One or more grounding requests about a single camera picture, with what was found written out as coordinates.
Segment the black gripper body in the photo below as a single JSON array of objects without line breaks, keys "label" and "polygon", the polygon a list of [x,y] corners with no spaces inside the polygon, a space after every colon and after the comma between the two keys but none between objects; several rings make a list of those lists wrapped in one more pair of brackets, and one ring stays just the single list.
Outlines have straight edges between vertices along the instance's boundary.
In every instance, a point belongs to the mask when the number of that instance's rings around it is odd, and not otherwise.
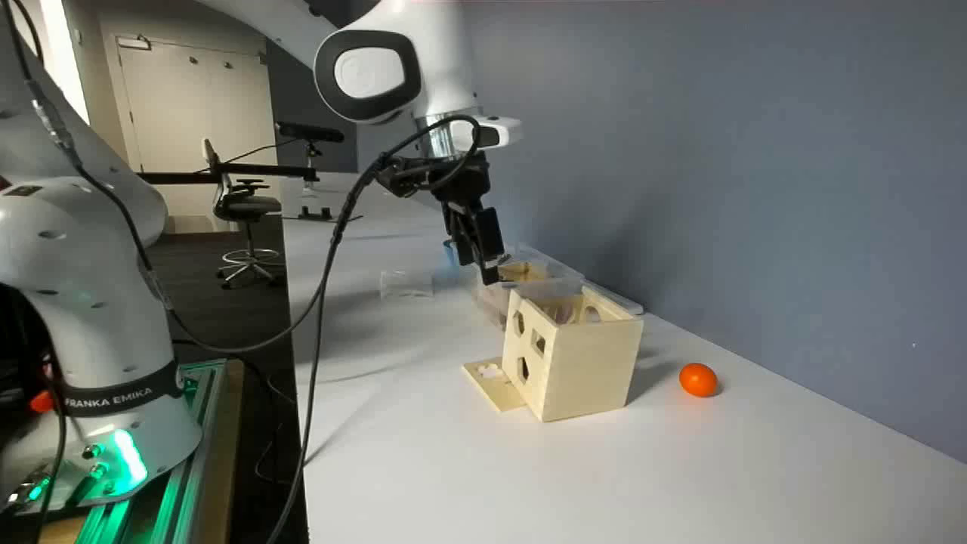
[{"label": "black gripper body", "polygon": [[377,157],[377,184],[391,197],[432,194],[445,211],[445,229],[462,267],[495,267],[504,258],[497,214],[482,205],[490,194],[487,130],[465,119],[469,149],[454,157],[403,157],[399,149]]}]

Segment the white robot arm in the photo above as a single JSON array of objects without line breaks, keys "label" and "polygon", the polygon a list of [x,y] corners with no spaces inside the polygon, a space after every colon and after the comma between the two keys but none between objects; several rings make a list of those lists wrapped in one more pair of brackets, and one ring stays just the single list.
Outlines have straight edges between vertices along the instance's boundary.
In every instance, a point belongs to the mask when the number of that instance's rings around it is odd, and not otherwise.
[{"label": "white robot arm", "polygon": [[[445,205],[465,262],[487,282],[504,259],[487,156],[518,140],[479,108],[462,0],[374,0],[346,21],[311,0],[196,0],[277,42],[339,119],[416,121],[420,184]],[[15,16],[0,13],[0,285],[17,291],[54,344],[60,409],[3,447],[3,502],[38,490],[104,506],[182,467],[203,438],[169,342],[167,303],[143,259],[167,205],[72,111]]]}]

